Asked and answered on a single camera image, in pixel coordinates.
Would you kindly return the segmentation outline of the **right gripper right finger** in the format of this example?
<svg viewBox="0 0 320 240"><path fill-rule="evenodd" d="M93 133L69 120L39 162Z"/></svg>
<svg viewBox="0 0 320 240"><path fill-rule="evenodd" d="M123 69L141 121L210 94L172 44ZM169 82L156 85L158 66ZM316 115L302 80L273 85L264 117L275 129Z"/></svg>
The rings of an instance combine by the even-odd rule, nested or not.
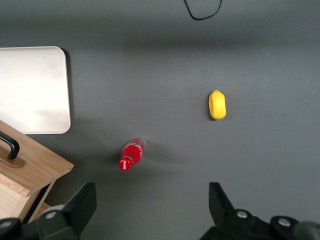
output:
<svg viewBox="0 0 320 240"><path fill-rule="evenodd" d="M236 209L218 182L211 182L208 206L214 226L202 240L318 240L320 224L276 215L265 222L244 209Z"/></svg>

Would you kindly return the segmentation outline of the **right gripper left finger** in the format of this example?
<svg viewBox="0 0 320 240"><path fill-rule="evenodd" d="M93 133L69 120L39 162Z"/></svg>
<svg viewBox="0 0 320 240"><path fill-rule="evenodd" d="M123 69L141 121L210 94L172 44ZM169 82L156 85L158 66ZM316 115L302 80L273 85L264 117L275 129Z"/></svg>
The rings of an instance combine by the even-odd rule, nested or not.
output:
<svg viewBox="0 0 320 240"><path fill-rule="evenodd" d="M97 209L96 185L85 183L63 207L47 209L36 220L0 220L2 240L79 240Z"/></svg>

